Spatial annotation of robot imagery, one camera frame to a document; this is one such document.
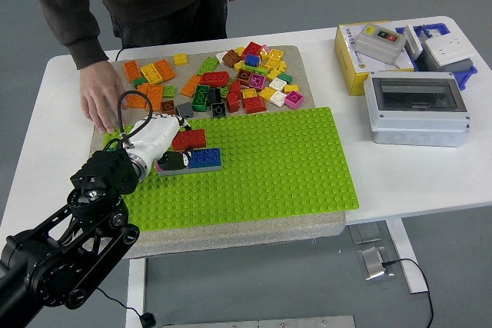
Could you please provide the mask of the person's right hand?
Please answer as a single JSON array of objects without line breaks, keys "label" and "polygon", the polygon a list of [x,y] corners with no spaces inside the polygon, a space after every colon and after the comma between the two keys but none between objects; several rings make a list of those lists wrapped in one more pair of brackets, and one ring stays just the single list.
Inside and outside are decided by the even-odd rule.
[{"label": "person's right hand", "polygon": [[122,81],[108,61],[100,61],[80,70],[81,109],[100,133],[113,133],[115,125],[109,108],[118,113],[118,99],[125,92]]}]

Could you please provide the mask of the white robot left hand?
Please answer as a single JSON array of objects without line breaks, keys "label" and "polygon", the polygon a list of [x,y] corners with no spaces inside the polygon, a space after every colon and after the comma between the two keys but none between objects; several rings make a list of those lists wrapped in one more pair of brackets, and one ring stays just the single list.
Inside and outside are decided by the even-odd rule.
[{"label": "white robot left hand", "polygon": [[169,114],[153,114],[135,124],[125,138],[124,148],[140,181],[150,174],[154,162],[164,171],[178,171],[189,165],[193,151],[191,147],[168,153],[181,128],[191,130],[184,118]]}]

